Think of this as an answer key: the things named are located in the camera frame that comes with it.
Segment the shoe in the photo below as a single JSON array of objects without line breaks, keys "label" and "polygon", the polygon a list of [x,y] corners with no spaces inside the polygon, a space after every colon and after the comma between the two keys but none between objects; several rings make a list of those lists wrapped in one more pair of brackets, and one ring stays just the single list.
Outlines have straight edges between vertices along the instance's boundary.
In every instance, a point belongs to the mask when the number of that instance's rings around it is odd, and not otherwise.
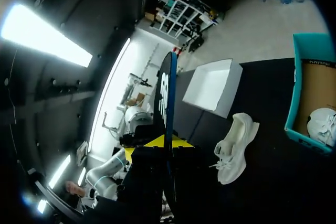
[{"label": "shoe", "polygon": [[329,108],[314,110],[307,123],[309,136],[322,144],[334,146],[336,140],[336,111]]},{"label": "shoe", "polygon": [[218,181],[223,185],[235,181],[246,167],[245,148],[255,138],[259,123],[254,123],[246,113],[233,115],[233,124],[226,137],[215,147],[215,155],[219,157],[217,164]]}]

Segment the white shelving unit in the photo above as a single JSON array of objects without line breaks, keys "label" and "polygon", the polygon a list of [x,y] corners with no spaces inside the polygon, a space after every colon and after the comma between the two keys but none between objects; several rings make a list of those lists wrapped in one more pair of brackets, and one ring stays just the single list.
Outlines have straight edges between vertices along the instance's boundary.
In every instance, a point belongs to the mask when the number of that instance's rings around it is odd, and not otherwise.
[{"label": "white shelving unit", "polygon": [[[199,2],[199,5],[206,6],[199,0],[194,1]],[[162,11],[157,14],[161,17],[161,23],[159,25],[155,24],[153,28],[178,39],[182,43],[187,42],[196,36],[197,33],[194,31],[196,31],[197,25],[200,25],[201,31],[211,25],[217,25],[216,21],[209,18],[207,11],[202,12],[200,9],[197,8],[197,5],[189,4],[183,0],[174,0],[168,13],[164,14]],[[189,33],[188,37],[183,36],[184,31]]]}]

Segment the black surface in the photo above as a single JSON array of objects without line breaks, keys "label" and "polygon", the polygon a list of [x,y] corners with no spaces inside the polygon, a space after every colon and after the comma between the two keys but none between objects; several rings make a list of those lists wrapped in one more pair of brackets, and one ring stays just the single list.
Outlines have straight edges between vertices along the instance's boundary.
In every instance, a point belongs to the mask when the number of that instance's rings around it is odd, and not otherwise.
[{"label": "black surface", "polygon": [[334,196],[333,157],[320,156],[288,139],[284,132],[292,96],[294,60],[241,65],[243,74],[228,120],[208,112],[203,113],[198,124],[194,118],[185,120],[185,114],[192,109],[176,96],[179,110],[175,111],[175,119],[183,118],[187,129],[195,127],[189,141],[202,147],[209,165],[218,160],[213,154],[214,147],[227,134],[234,113],[248,113],[260,123],[255,140],[245,151],[247,167],[236,181],[221,185],[217,170],[210,168],[206,183],[217,187],[214,197],[226,210],[267,209],[282,216],[295,212],[306,217],[332,211],[328,201]]},{"label": "black surface", "polygon": [[195,125],[203,113],[201,109],[182,102],[193,74],[194,71],[188,71],[176,78],[174,130],[178,132],[179,137],[185,139],[191,138]]}]

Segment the shoelace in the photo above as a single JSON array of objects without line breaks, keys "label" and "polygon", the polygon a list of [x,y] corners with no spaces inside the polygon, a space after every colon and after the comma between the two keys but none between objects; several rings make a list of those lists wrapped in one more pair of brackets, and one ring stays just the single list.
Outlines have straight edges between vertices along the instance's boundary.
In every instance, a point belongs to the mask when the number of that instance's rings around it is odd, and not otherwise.
[{"label": "shoelace", "polygon": [[209,167],[216,167],[217,170],[223,170],[224,168],[231,169],[232,157],[219,158],[216,164]]},{"label": "shoelace", "polygon": [[335,135],[336,135],[336,130],[335,130],[336,115],[328,115],[326,121],[319,121],[319,123],[322,124],[322,131],[320,131],[319,133],[323,137],[327,138],[327,143],[325,144],[328,144],[329,142],[328,140],[330,138],[332,139],[332,141],[334,141]]}]

